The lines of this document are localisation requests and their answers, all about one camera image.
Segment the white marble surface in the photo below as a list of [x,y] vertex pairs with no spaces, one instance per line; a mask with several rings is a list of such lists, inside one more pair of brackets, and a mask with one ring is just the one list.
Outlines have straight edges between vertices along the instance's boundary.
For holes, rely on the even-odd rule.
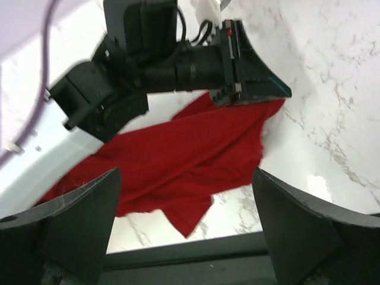
[[[89,2],[53,28],[52,80],[88,58],[101,38],[105,23],[99,2]],[[198,31],[194,9],[188,0],[179,3],[192,37]],[[223,16],[244,20],[260,57],[293,90],[293,98],[267,124],[261,167],[343,207],[380,211],[380,1],[232,0]],[[37,94],[39,40],[1,67],[4,140],[27,119]],[[150,96],[151,112],[126,131],[168,120],[199,94]],[[258,230],[252,189],[246,186],[216,195],[188,240],[161,211],[117,218],[109,252]]]

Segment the red cloth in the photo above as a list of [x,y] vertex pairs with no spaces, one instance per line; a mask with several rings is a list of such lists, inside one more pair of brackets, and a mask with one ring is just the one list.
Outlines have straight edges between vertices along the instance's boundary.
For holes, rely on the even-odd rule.
[[184,236],[211,206],[211,195],[248,185],[262,157],[261,130],[283,100],[217,108],[208,93],[167,123],[116,136],[67,173],[41,202],[119,167],[117,216],[162,209]]

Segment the white plastic part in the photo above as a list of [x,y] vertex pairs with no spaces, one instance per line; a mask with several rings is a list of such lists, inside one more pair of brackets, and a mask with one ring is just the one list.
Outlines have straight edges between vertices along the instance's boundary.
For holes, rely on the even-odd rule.
[[[59,1],[53,22],[56,23],[86,2],[89,1]],[[0,3],[0,59],[6,59],[7,54],[18,50],[30,37],[40,32],[50,0],[1,0]]]
[[221,28],[220,0],[195,0],[195,17],[200,25],[204,20],[211,21]]
[[0,167],[0,219],[34,206],[64,174],[103,145],[81,129],[68,131],[66,120],[56,102],[47,102],[28,141]]

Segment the white connector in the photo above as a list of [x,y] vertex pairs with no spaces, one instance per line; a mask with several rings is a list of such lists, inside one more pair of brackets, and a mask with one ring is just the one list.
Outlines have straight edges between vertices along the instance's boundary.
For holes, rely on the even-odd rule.
[[204,20],[212,22],[221,28],[220,0],[193,0],[195,7],[195,17],[200,25]]

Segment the red t-shirt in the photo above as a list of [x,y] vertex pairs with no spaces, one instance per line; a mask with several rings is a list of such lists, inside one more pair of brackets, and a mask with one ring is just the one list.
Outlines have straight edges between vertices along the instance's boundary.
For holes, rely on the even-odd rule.
[[206,93],[170,122],[117,135],[40,203],[117,166],[123,176],[118,217],[161,209],[188,236],[211,206],[212,194],[250,184],[262,158],[263,124],[283,102],[217,108]]

